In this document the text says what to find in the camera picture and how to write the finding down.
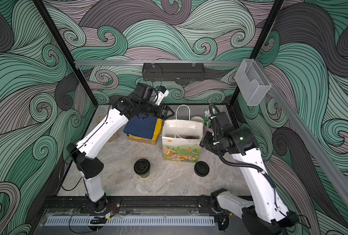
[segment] enclosure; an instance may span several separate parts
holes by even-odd
[[[270,77],[258,106],[235,80],[243,59]],[[144,62],[165,61],[203,63],[205,79],[143,80]],[[82,203],[83,185],[60,191],[80,177],[66,147],[139,82],[168,88],[173,110],[214,103],[253,131],[280,197],[310,223],[289,234],[348,235],[348,0],[0,0],[0,234],[33,234],[45,209]],[[161,142],[129,149],[118,134],[102,149],[111,200],[250,195],[205,149],[200,178],[164,162]],[[155,162],[147,179],[130,167],[142,154]]]

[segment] white paper bag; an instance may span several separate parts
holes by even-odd
[[[189,110],[188,120],[178,120],[179,107]],[[203,123],[190,121],[190,108],[180,105],[176,119],[166,120],[162,129],[163,157],[165,160],[197,162],[200,156],[200,141],[203,137]]]

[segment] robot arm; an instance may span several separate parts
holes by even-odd
[[[153,91],[156,92],[155,102],[149,101]],[[107,203],[100,177],[104,165],[97,158],[98,152],[120,127],[136,115],[153,115],[160,119],[173,116],[174,112],[169,106],[160,104],[168,94],[165,87],[158,87],[156,91],[151,86],[139,83],[134,92],[127,97],[120,97],[109,107],[106,117],[86,137],[77,144],[71,143],[67,146],[84,178],[86,196],[92,210],[102,212]]]
[[[221,189],[213,195],[218,206],[240,217],[252,235],[280,234],[282,228],[293,226],[299,217],[286,207],[277,194],[251,130],[246,127],[236,129],[225,112],[213,117],[216,120],[212,121],[212,125],[216,126],[214,134],[207,132],[200,146],[218,155],[224,163],[240,167],[253,198],[253,202],[244,200]],[[226,152],[235,162],[228,162],[222,157]]]

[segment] black cable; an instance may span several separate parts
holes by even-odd
[[[69,221],[68,221],[68,228],[71,230],[71,232],[76,233],[76,234],[85,234],[85,233],[91,233],[91,232],[93,232],[92,230],[86,231],[86,232],[75,232],[75,231],[73,231],[73,230],[71,229],[71,226],[69,225],[69,224],[71,223],[71,219],[72,219],[73,215],[74,215],[74,214],[77,212],[77,210],[80,209],[83,205],[79,206],[79,207],[74,211],[74,213],[71,215],[71,217],[69,218]]]
[[[279,208],[278,208],[278,206],[277,206],[277,201],[276,201],[276,189],[275,189],[275,188],[273,188],[273,192],[274,192],[274,205],[276,206],[276,210],[277,210],[278,212],[280,212],[284,217],[287,217],[284,213],[282,213],[282,212],[279,210]],[[290,221],[293,222],[293,223],[298,223],[298,224],[300,224],[300,225],[302,225],[302,226],[304,226],[304,227],[306,227],[306,228],[308,228],[308,229],[311,229],[310,221],[308,220],[307,216],[305,216],[305,215],[298,215],[298,216],[303,216],[303,217],[305,217],[306,220],[307,220],[308,226],[307,226],[306,224],[304,224],[304,223],[301,223],[301,222],[298,222],[298,221],[293,221],[293,220],[291,220],[289,217],[287,217],[287,218],[290,219]]]
[[[214,116],[212,108],[215,108],[215,110],[219,113],[218,108],[214,104],[209,104],[209,112],[210,112],[211,117]],[[217,143],[218,142],[218,126],[217,126],[217,122],[216,122],[215,118],[212,118],[211,120],[212,120],[212,129],[213,129],[213,133],[214,133],[214,142]],[[232,166],[232,167],[249,167],[249,168],[253,168],[253,169],[257,170],[258,172],[263,172],[263,169],[261,167],[259,167],[257,165],[254,165],[254,164],[250,164],[250,163],[236,163],[236,162],[229,162],[229,161],[227,161],[221,155],[221,149],[220,149],[219,143],[217,143],[215,145],[216,145],[217,155],[220,158],[221,162],[223,162],[224,164]],[[270,184],[270,186],[272,188],[276,187],[276,184],[274,183],[274,181],[268,175],[267,172],[265,172],[263,174],[263,176],[266,178],[266,180],[268,181],[268,183]]]
[[[219,110],[218,108],[214,105],[214,104],[209,104],[209,112],[210,112],[210,115],[211,117],[214,117],[214,113],[213,113],[213,110],[212,108],[215,108],[215,110],[219,113]],[[217,126],[217,122],[215,120],[215,118],[212,118],[212,129],[213,129],[213,133],[214,133],[214,142],[218,142],[218,126]],[[225,163],[226,165],[229,165],[229,166],[232,166],[232,167],[249,167],[249,168],[253,168],[253,169],[256,169],[258,172],[262,172],[263,169],[259,166],[256,166],[254,164],[249,164],[249,163],[235,163],[235,162],[229,162],[227,160],[225,160],[223,158],[223,156],[221,155],[221,149],[220,149],[220,146],[219,146],[219,143],[215,144],[216,145],[216,150],[217,150],[217,155],[218,157],[220,158],[220,160]],[[277,207],[277,201],[276,201],[276,184],[274,183],[274,181],[272,180],[272,178],[268,175],[267,172],[265,172],[263,174],[263,176],[265,177],[265,179],[268,181],[268,183],[270,184],[270,186],[273,188],[273,192],[274,192],[274,204],[276,206],[276,210],[279,211],[284,217],[287,217],[286,215],[284,215],[280,210],[279,208]],[[298,216],[303,216],[307,219],[307,222],[309,224],[309,226],[307,226],[306,224],[303,224],[301,222],[298,222],[298,221],[293,221],[291,220],[289,217],[288,219],[290,219],[293,223],[298,223],[298,224],[301,224],[302,226],[305,226],[306,228],[310,229],[311,226],[310,226],[310,223],[309,223],[309,220],[308,218],[305,216],[305,215],[298,215]]]
[[[63,188],[63,183],[61,184],[61,188],[63,188],[63,190],[65,190],[65,191],[72,191],[78,186],[78,184],[80,183],[81,180],[82,180],[82,177],[79,179],[78,183],[70,190]]]
[[[163,81],[163,69],[162,69],[161,65],[159,65],[157,63],[153,63],[153,64],[149,65],[149,67],[146,68],[145,70],[149,69],[150,67],[152,67],[154,65],[158,65],[161,68],[161,73],[162,73],[162,79],[161,79],[161,84],[160,84],[160,86],[161,86],[162,85],[162,81]]]
[[[91,136],[89,136],[89,138],[88,138],[79,148],[76,148],[72,153],[70,153],[70,154],[69,154],[70,156],[71,156],[71,154],[73,154],[74,152],[76,152],[76,150],[78,150],[78,149],[80,149],[81,147],[83,147],[83,146],[88,142],[88,140],[89,140],[90,138],[92,138],[92,136],[93,136],[94,134],[96,134],[96,132],[97,132],[99,129],[101,129],[101,127],[107,122],[107,118],[109,117],[110,107],[111,107],[111,105],[109,105],[109,107],[108,107],[108,109],[107,109],[106,119],[105,119],[104,123],[102,123],[102,125],[101,125]]]

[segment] marble floor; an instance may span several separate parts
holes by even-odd
[[[99,106],[87,130],[89,133],[98,122],[106,115],[108,106]],[[203,116],[205,105],[192,105],[191,117]],[[226,107],[219,106],[220,111]],[[178,119],[188,118],[188,111],[180,108]],[[123,127],[118,130],[118,137],[107,142],[98,154],[104,163],[101,179],[106,195],[118,196],[154,196],[154,195],[210,195],[220,188],[226,188],[234,195],[251,195],[242,172],[237,167],[223,164],[213,153],[201,150],[200,161],[209,165],[210,172],[205,177],[197,176],[194,172],[194,163],[164,161],[162,153],[162,140],[157,145],[150,145],[128,140]],[[134,163],[146,158],[151,163],[150,175],[143,179],[135,174]],[[227,153],[225,159],[232,161]],[[72,164],[64,180],[63,187],[73,188],[81,178]],[[82,182],[72,191],[60,189],[58,196],[80,196],[86,193]]]

